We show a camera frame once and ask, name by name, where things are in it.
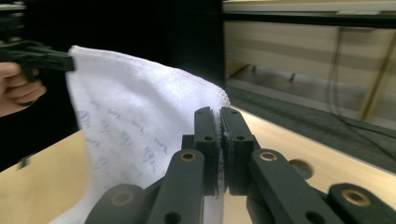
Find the white cloth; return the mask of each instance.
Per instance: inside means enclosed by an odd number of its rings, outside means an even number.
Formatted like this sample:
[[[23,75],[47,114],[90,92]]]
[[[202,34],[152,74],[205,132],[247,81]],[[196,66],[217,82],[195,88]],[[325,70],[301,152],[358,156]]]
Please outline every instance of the white cloth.
[[[67,74],[67,86],[90,180],[84,197],[53,224],[84,223],[108,189],[144,189],[163,177],[182,135],[193,134],[194,112],[210,106],[219,125],[219,110],[230,104],[224,90],[176,68],[107,50],[74,46],[69,53],[77,70]],[[222,223],[222,196],[205,197],[205,224]]]

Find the wooden surface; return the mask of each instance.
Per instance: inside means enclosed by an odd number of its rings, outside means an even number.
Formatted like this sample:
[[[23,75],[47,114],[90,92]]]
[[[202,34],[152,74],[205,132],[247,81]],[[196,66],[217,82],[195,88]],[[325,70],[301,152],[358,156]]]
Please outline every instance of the wooden surface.
[[[307,180],[311,186],[327,192],[335,183],[357,184],[396,209],[395,175],[240,111],[262,147],[277,150],[288,160],[306,161],[314,169]],[[86,159],[84,138],[78,132],[34,155],[28,166],[20,169],[17,164],[0,173],[0,223],[41,224],[59,216],[83,195]],[[250,223],[245,197],[226,194],[224,223]]]

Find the finger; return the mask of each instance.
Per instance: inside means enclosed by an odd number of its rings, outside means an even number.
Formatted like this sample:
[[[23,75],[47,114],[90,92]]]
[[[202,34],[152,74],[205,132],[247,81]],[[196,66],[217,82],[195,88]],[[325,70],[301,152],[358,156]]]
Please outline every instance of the finger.
[[[38,75],[38,69],[33,69],[33,75],[37,76]],[[23,74],[18,74],[17,76],[13,77],[8,77],[7,78],[7,86],[9,88],[14,88],[14,87],[19,87],[21,85],[24,85],[28,83],[26,80],[25,76]]]
[[[7,88],[6,81],[2,77],[0,77],[0,98],[3,95],[3,92],[6,90],[6,88]]]
[[[30,101],[30,102],[27,102],[27,103],[18,103],[17,101],[14,101],[14,103],[16,105],[19,105],[19,106],[27,107],[27,106],[33,105],[35,103],[35,101]]]
[[[17,63],[0,63],[0,77],[13,77],[21,72]]]
[[[47,91],[46,87],[41,87],[38,90],[31,91],[26,95],[23,95],[21,97],[18,97],[14,100],[15,103],[17,104],[26,104],[26,103],[31,103],[36,101],[40,96],[44,95]]]
[[[8,98],[17,98],[26,95],[32,91],[38,90],[42,87],[41,81],[29,82],[16,88],[7,89],[5,96]]]

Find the dark wall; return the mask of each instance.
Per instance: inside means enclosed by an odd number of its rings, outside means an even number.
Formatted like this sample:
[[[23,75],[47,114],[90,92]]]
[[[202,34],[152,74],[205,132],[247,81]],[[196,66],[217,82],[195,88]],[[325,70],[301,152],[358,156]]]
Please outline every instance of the dark wall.
[[[36,0],[26,3],[26,39],[68,51],[109,49],[186,70],[224,85],[221,2]],[[48,71],[48,92],[0,118],[0,170],[78,130],[64,74]]]

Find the circular hole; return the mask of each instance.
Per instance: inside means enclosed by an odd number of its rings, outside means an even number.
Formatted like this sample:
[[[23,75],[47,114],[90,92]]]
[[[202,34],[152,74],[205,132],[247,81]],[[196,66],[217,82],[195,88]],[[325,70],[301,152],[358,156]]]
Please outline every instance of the circular hole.
[[[180,158],[183,161],[195,161],[196,156],[194,153],[186,152],[186,153],[181,154]]]
[[[166,214],[163,221],[165,222],[165,224],[177,224],[181,221],[181,216],[178,213],[171,212]]]
[[[291,160],[289,163],[304,179],[309,179],[314,175],[314,169],[305,161]]]
[[[324,224],[324,218],[318,213],[307,212],[305,214],[306,219],[308,219],[312,224]]]
[[[124,206],[128,204],[133,197],[134,195],[130,191],[119,191],[111,198],[111,202],[116,206]]]
[[[277,157],[271,152],[262,152],[260,153],[260,158],[264,161],[276,161]]]
[[[349,203],[357,206],[366,207],[371,204],[370,199],[366,195],[355,189],[343,189],[341,194]]]

